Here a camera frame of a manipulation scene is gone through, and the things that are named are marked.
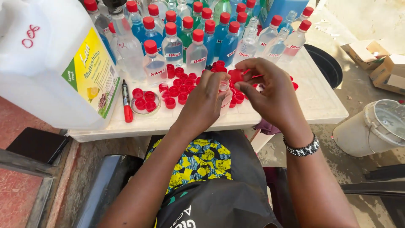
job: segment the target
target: white bucket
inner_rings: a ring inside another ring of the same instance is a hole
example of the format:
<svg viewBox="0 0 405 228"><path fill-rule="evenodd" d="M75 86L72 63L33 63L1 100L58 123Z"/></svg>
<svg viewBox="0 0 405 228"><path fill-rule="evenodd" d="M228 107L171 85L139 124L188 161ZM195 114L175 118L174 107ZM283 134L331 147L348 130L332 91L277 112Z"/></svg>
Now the white bucket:
<svg viewBox="0 0 405 228"><path fill-rule="evenodd" d="M379 100L333 130L336 144L344 152L363 157L405 147L405 105Z"/></svg>

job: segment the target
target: cardboard box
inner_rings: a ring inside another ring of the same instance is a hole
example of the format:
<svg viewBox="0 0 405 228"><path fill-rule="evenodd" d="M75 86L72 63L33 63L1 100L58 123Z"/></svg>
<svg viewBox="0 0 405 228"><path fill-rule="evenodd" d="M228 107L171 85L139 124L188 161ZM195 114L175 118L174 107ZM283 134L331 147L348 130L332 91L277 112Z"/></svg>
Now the cardboard box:
<svg viewBox="0 0 405 228"><path fill-rule="evenodd" d="M370 73L375 87L405 95L405 56L392 54Z"/></svg>
<svg viewBox="0 0 405 228"><path fill-rule="evenodd" d="M384 58L389 55L377 41L365 40L358 41L349 44L349 55L351 55L355 61L364 70L374 70L384 61Z"/></svg>

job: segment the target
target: red floor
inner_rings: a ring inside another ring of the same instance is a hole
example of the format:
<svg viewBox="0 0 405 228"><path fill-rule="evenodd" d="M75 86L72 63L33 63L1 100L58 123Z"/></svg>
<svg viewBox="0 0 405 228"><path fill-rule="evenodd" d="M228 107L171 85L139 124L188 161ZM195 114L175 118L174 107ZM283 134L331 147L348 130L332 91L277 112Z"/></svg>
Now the red floor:
<svg viewBox="0 0 405 228"><path fill-rule="evenodd" d="M0 148L6 149L26 127L59 132L0 97ZM25 227L41 181L41 177L0 169L0 228Z"/></svg>

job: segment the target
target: black bucket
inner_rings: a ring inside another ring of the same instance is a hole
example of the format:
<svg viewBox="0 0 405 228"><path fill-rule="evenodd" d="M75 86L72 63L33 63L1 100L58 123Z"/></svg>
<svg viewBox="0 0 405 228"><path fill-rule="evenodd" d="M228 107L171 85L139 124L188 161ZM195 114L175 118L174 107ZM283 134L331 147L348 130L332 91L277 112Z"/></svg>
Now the black bucket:
<svg viewBox="0 0 405 228"><path fill-rule="evenodd" d="M343 81L343 72L339 63L330 54L317 47L309 44L304 44L304 47L332 89L336 89Z"/></svg>

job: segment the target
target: black and white bracelet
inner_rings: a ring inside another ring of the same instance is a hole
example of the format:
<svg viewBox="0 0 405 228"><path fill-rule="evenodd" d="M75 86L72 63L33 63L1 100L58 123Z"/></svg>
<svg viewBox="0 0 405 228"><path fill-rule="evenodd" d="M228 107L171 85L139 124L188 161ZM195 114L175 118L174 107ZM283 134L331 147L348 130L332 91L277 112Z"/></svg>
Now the black and white bracelet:
<svg viewBox="0 0 405 228"><path fill-rule="evenodd" d="M290 152L292 155L298 156L298 157L305 157L305 156L311 155L319 149L319 141L318 141L318 137L315 135L315 133L313 133L312 142L308 146L303 147L303 148L290 147L287 144L285 137L283 137L283 141L284 141L284 144L286 145L287 151Z"/></svg>

